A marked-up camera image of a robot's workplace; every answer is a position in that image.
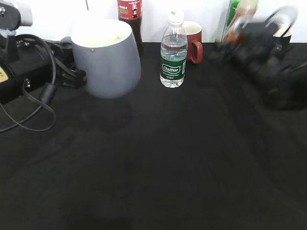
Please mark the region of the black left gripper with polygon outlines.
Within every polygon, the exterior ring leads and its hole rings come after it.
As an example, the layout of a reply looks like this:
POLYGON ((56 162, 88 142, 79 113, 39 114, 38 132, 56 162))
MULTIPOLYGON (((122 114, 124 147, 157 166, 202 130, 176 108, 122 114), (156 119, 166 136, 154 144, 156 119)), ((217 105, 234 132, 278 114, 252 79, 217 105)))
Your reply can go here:
POLYGON ((74 89, 86 85, 85 72, 75 66, 71 44, 31 34, 0 37, 1 104, 22 96, 22 87, 28 92, 43 87, 39 100, 50 104, 57 90, 55 81, 74 89), (57 68, 52 66, 52 55, 57 68))

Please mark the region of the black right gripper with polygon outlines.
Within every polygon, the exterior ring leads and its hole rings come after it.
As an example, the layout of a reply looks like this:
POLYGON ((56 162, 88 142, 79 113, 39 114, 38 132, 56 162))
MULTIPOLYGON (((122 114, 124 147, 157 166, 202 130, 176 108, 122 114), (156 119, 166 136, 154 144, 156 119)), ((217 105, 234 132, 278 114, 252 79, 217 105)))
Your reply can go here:
POLYGON ((293 21, 255 21, 239 30, 238 43, 215 42, 209 59, 229 64, 258 91, 261 101, 274 109, 307 106, 307 54, 290 45, 276 49, 273 35, 280 25, 292 28, 293 21))

